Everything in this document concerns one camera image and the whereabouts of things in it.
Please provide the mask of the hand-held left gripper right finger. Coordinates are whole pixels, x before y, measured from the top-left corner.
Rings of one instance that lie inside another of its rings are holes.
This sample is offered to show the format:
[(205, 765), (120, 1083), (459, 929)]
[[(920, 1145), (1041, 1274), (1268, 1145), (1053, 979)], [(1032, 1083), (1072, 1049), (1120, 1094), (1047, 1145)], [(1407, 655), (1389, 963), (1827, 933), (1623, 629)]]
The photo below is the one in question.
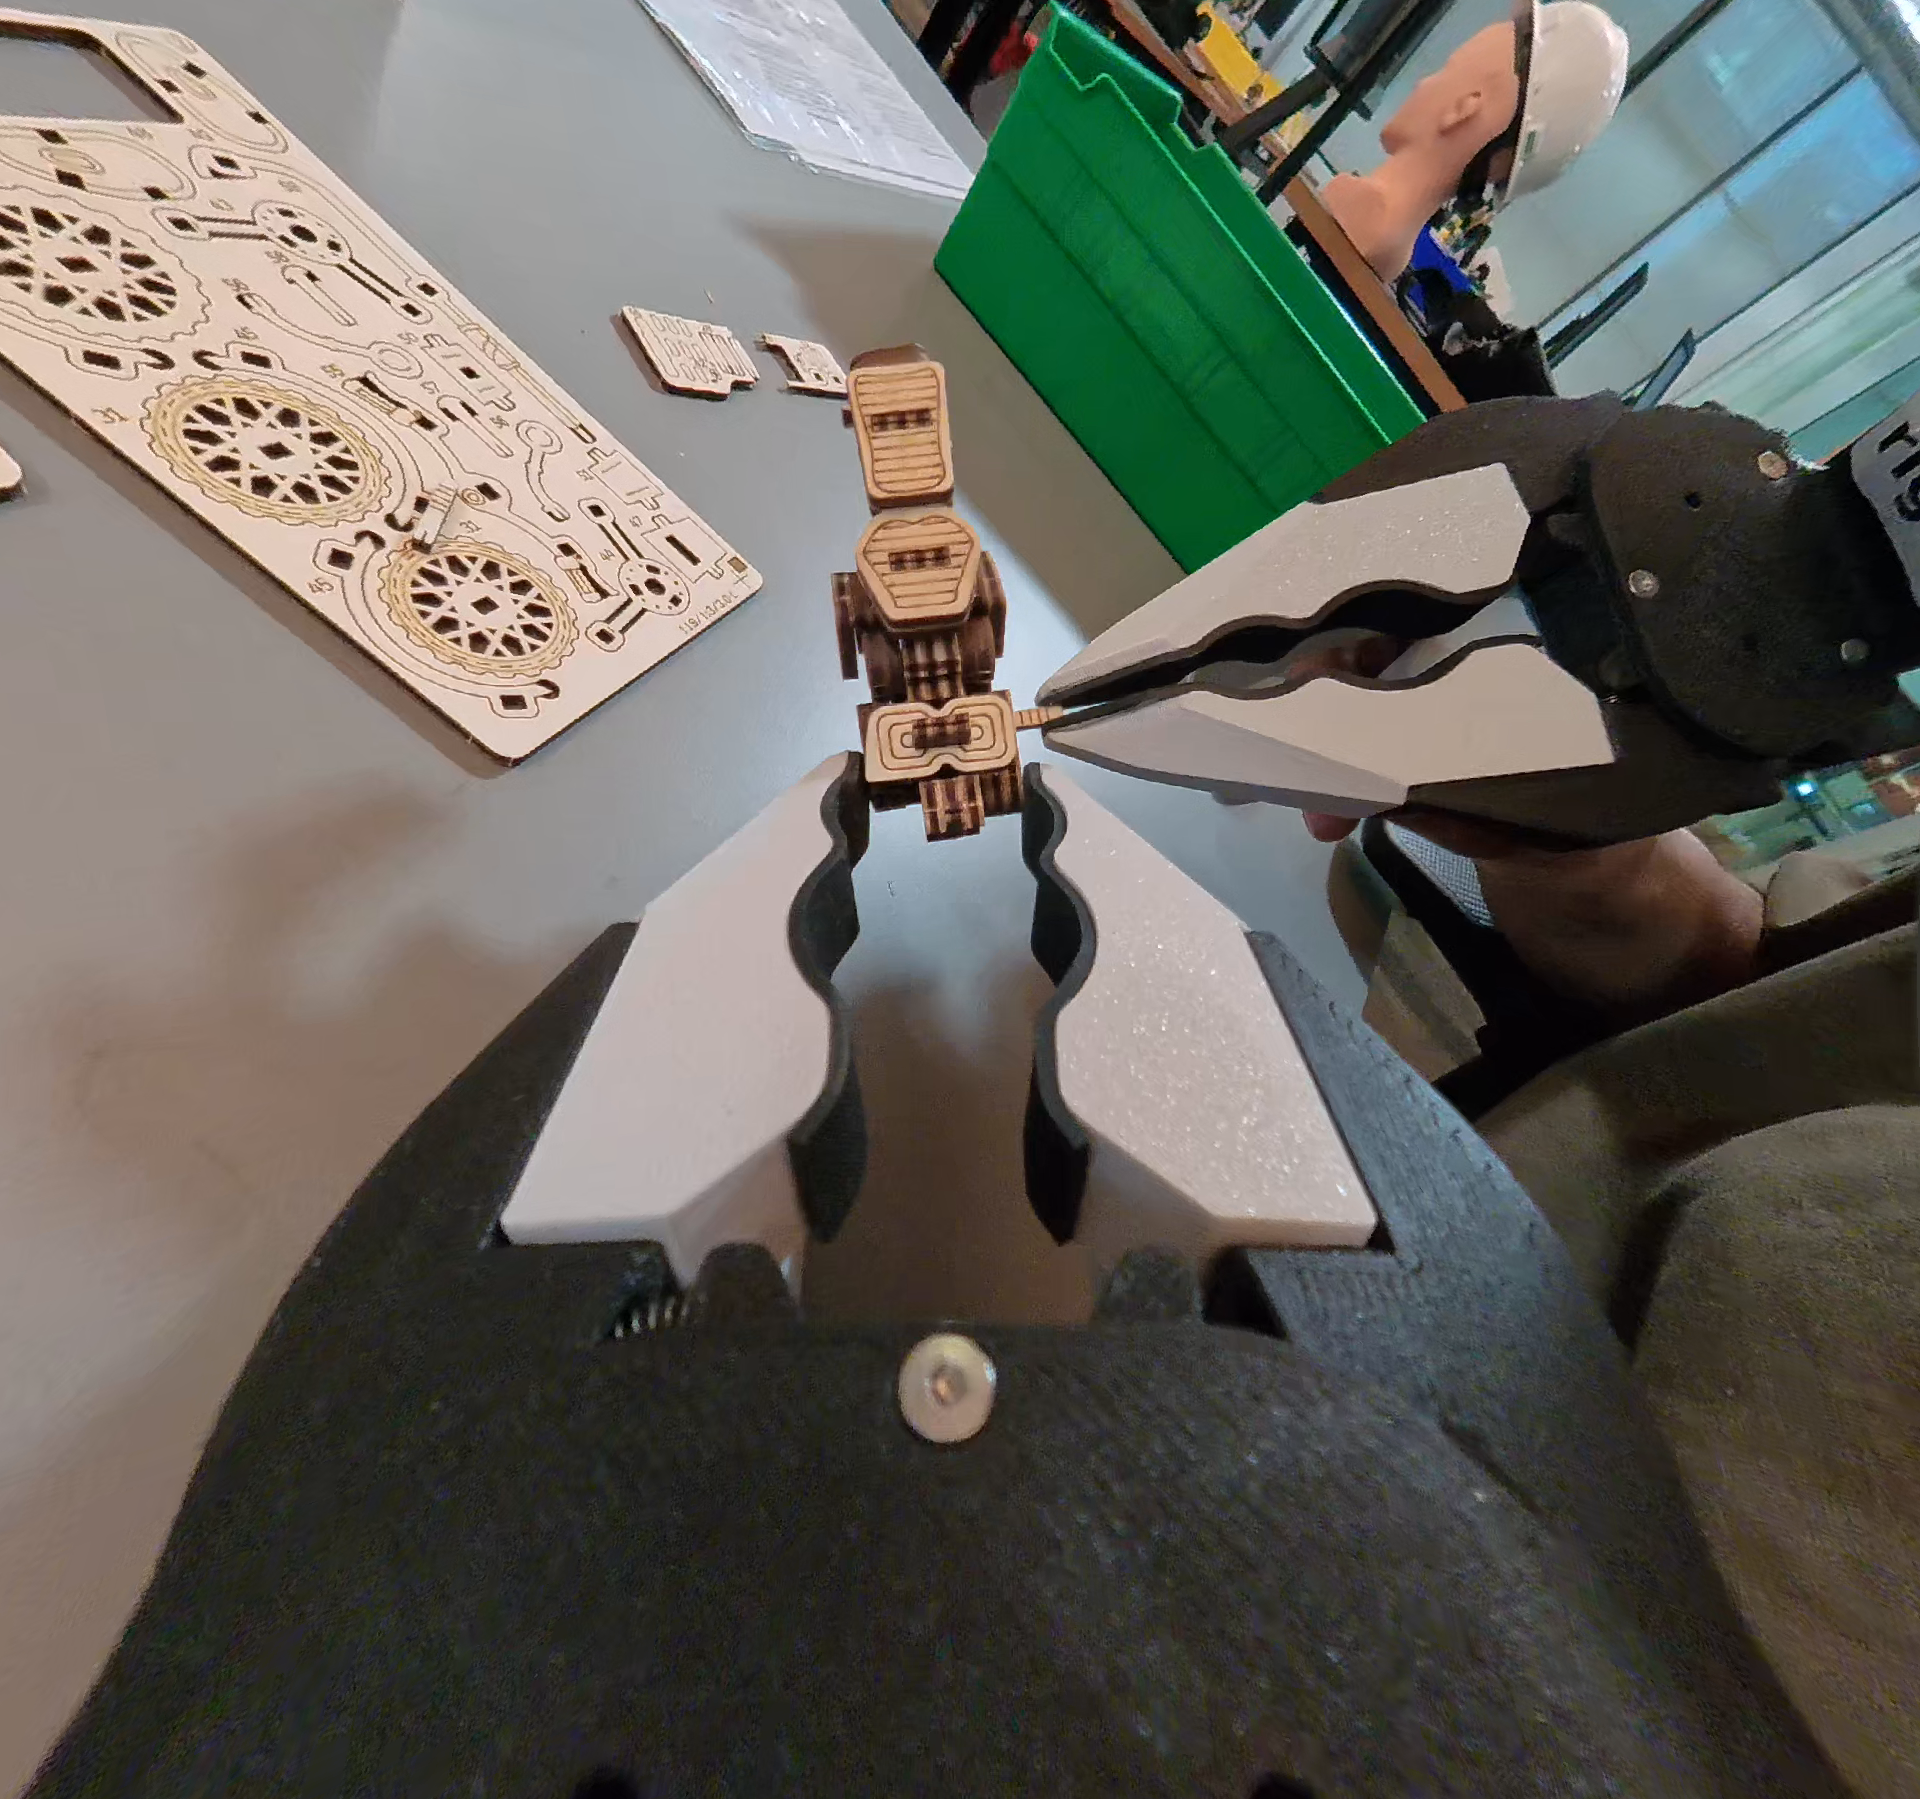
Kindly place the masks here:
[(1061, 765), (1021, 780), (1035, 878), (1025, 1201), (1093, 1274), (1166, 1248), (1368, 1248), (1378, 1209), (1267, 979), (1254, 933)]

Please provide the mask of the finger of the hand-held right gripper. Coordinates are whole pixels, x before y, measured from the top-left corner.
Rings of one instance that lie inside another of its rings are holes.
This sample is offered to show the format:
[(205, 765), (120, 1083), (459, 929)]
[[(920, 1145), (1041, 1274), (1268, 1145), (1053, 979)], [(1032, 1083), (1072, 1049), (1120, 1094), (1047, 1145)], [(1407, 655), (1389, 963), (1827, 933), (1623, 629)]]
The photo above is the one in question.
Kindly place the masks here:
[(1450, 633), (1389, 675), (1301, 661), (1175, 683), (1086, 663), (1047, 683), (1053, 755), (1244, 802), (1412, 802), (1417, 787), (1556, 780), (1616, 762), (1600, 695), (1542, 638)]
[(1086, 641), (1041, 707), (1114, 707), (1206, 663), (1281, 669), (1324, 633), (1434, 638), (1515, 581), (1525, 534), (1502, 465), (1299, 502)]

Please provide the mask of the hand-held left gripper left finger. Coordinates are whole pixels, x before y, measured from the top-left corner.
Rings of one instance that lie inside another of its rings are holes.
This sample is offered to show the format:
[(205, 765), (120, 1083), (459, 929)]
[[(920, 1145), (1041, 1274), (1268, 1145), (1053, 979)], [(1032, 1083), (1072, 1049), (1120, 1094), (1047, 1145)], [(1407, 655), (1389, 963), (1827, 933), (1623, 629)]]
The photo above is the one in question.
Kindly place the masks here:
[(840, 751), (665, 888), (599, 997), (502, 1214), (514, 1246), (651, 1239), (691, 1288), (757, 1246), (801, 1288), (866, 1180), (853, 870), (873, 802)]

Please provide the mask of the wooden puzzle model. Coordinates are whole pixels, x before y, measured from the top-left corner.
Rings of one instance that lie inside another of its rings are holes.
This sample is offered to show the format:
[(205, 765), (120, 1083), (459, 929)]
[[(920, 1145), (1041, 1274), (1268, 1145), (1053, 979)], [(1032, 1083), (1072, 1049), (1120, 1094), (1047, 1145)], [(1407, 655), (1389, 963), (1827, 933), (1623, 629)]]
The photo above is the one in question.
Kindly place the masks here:
[(866, 797), (915, 805), (925, 844), (978, 838), (1021, 810), (1035, 714), (996, 683), (1007, 600), (953, 509), (948, 370), (925, 350), (873, 350), (846, 366), (844, 416), (873, 518), (828, 600), (844, 678), (866, 683)]

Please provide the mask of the person's right forearm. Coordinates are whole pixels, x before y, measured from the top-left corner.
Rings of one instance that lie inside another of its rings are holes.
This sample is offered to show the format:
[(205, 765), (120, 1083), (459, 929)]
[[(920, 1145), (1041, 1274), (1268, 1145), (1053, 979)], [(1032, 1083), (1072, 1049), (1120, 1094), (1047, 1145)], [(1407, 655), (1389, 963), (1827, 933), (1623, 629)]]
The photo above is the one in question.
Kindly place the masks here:
[(1515, 963), (1604, 1019), (1653, 1019), (1757, 973), (1766, 899), (1693, 828), (1481, 862), (1486, 908)]

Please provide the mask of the grey desk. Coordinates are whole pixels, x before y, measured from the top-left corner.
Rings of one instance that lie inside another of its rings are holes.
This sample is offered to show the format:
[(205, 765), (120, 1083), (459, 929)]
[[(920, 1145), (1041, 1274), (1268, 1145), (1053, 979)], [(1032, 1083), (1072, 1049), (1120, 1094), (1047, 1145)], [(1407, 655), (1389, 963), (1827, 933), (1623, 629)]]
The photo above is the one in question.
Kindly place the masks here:
[(7, 377), (7, 1795), (120, 1643), (299, 1264), (614, 920), (853, 742), (840, 409), (659, 394), (618, 305), (920, 345), (1006, 683), (1175, 581), (929, 262), (953, 201), (774, 154), (637, 0), (7, 0), (160, 21), (656, 465), (760, 597), (516, 770)]

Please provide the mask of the person's right hand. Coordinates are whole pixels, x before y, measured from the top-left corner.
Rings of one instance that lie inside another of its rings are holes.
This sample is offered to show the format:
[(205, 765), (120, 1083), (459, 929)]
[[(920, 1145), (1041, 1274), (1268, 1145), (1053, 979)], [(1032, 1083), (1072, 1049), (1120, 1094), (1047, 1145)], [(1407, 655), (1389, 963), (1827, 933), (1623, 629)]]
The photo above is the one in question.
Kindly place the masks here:
[(1389, 819), (1308, 810), (1301, 826), (1334, 851), (1331, 912), (1354, 946), (1357, 940), (1385, 933), (1393, 916), (1425, 929), (1499, 940), (1499, 920), (1471, 858)]

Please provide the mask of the long wooden workbench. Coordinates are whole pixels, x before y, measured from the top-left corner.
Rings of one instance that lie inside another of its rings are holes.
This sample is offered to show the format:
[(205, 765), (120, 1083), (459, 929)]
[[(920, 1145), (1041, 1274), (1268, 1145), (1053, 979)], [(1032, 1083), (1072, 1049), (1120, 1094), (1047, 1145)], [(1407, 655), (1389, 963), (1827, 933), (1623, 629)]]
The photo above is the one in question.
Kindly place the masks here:
[[(937, 0), (915, 35), (920, 59), (940, 74), (958, 107), (990, 76), (996, 51), (1048, 0)], [(1176, 85), (1188, 122), (1216, 129), (1246, 113), (1246, 99), (1208, 70), (1175, 51), (1136, 0), (1062, 0), (1086, 7), (1124, 51)], [(1308, 177), (1284, 189), (1284, 207), (1312, 241), (1312, 267), (1331, 280), (1334, 299), (1357, 318), (1360, 332), (1389, 357), (1425, 411), (1459, 411), (1464, 394), (1420, 345), (1393, 288), (1368, 267), (1354, 240), (1334, 225)]]

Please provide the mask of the green plastic bin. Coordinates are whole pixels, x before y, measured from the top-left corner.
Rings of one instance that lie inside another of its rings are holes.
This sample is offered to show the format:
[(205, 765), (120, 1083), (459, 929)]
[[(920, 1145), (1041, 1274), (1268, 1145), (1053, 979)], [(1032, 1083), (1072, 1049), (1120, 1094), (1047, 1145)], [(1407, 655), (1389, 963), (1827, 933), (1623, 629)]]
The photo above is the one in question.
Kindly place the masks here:
[(1176, 85), (1067, 7), (937, 274), (1181, 574), (1425, 423)]

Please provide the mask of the wooden puzzle sheet notched corner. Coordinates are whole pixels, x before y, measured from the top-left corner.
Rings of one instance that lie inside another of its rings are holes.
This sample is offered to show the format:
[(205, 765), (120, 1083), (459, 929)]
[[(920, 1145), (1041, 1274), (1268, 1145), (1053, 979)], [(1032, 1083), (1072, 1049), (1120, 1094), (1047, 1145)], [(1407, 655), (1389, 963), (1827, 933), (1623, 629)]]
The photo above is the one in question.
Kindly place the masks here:
[[(158, 113), (0, 122), (0, 345), (112, 453), (502, 765), (760, 574), (217, 53), (7, 7)], [(431, 551), (413, 501), (459, 485)]]

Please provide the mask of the mannequin head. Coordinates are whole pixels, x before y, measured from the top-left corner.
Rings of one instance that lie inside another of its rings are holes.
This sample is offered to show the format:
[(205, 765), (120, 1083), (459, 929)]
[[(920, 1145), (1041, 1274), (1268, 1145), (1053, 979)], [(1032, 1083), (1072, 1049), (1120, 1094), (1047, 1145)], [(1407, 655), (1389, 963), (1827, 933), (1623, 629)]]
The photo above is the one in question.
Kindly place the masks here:
[(1378, 129), (1369, 173), (1334, 173), (1321, 207), (1378, 284), (1403, 280), (1420, 227), (1459, 197), (1464, 173), (1490, 154), (1520, 109), (1515, 21), (1466, 35)]

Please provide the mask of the yellow device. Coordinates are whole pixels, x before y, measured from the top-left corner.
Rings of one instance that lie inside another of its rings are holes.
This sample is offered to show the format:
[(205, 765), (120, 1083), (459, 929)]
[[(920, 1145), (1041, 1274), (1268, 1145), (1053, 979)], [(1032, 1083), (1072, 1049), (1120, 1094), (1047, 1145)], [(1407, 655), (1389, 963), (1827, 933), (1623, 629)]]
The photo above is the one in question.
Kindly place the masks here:
[(1206, 85), (1216, 121), (1231, 122), (1268, 107), (1284, 81), (1244, 42), (1231, 3), (1199, 0), (1195, 32), (1188, 35), (1188, 64)]

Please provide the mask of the person's olive clothing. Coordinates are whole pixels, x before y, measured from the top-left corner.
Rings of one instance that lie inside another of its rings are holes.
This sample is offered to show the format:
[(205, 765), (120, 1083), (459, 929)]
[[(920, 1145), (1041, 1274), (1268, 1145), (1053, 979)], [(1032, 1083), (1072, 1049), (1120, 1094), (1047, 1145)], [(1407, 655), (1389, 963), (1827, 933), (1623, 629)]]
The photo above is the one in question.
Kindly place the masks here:
[[(1542, 851), (1439, 815), (1403, 828), (1474, 866)], [(1747, 983), (1653, 1019), (1572, 1001), (1600, 1040), (1481, 1137), (1608, 1311), (1809, 1733), (1853, 1795), (1914, 1795), (1914, 866), (1869, 882), (1805, 851), (1759, 899)]]

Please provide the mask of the small wooden puzzle piece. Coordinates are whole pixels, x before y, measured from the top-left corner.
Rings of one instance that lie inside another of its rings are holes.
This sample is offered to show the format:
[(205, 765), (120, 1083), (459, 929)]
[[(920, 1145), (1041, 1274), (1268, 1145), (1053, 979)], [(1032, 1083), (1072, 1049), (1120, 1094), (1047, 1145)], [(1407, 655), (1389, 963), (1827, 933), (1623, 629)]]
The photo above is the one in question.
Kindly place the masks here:
[(744, 390), (757, 390), (757, 357), (731, 324), (646, 305), (622, 305), (618, 324), (665, 394), (725, 402)]

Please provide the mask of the white instruction sheet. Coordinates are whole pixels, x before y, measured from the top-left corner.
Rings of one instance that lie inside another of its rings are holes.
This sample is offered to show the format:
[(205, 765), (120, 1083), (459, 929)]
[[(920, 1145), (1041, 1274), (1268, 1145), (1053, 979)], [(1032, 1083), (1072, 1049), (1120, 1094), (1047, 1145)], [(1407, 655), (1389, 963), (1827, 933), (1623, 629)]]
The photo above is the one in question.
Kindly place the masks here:
[(967, 159), (840, 0), (637, 0), (766, 153), (815, 173), (962, 201)]

